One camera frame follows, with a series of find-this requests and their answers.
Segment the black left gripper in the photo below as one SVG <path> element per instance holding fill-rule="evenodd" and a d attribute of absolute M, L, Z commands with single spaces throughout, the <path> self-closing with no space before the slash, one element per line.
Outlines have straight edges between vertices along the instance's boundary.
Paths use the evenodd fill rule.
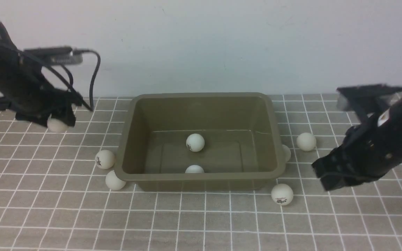
<path fill-rule="evenodd" d="M 0 111 L 15 112 L 15 119 L 47 128 L 48 119 L 62 121 L 74 127 L 76 117 L 72 105 L 83 105 L 83 97 L 78 92 L 38 84 L 16 87 L 15 84 L 0 84 Z"/>

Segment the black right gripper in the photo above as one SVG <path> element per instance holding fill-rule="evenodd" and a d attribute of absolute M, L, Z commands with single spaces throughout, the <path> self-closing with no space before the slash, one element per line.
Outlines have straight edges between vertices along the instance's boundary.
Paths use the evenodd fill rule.
<path fill-rule="evenodd" d="M 369 125 L 352 127 L 341 146 L 312 163 L 325 191 L 378 181 L 397 167 L 397 160 L 375 144 L 374 133 Z"/>

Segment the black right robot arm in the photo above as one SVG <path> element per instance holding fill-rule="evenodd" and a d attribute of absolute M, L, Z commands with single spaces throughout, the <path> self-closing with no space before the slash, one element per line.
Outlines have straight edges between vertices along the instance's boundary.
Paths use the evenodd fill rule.
<path fill-rule="evenodd" d="M 402 87 L 371 84 L 337 88 L 337 106 L 359 124 L 342 144 L 312 163 L 325 191 L 378 181 L 402 163 Z"/>

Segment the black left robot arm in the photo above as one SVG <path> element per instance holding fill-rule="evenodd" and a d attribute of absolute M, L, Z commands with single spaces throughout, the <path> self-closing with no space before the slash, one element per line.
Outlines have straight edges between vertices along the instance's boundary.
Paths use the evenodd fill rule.
<path fill-rule="evenodd" d="M 73 127 L 72 106 L 82 105 L 81 95 L 54 87 L 42 69 L 81 61 L 81 57 L 73 59 L 70 46 L 18 50 L 0 22 L 0 111 L 12 111 L 17 120 L 42 127 L 49 119 Z"/>

